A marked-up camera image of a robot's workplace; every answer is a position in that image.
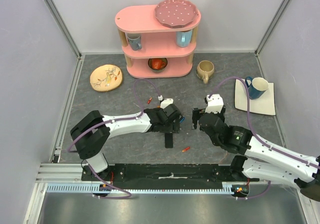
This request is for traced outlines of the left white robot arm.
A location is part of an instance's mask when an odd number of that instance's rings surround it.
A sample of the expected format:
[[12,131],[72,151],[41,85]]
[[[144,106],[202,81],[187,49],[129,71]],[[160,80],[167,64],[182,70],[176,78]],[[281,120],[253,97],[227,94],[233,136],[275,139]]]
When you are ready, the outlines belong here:
[[180,131],[183,120],[182,113],[173,103],[164,108],[147,108],[120,116],[102,115],[93,110],[71,129],[70,136],[80,159],[92,168],[92,175],[104,181],[110,175],[109,164],[102,152],[107,140],[131,133],[163,133],[165,147],[172,148],[172,134]]

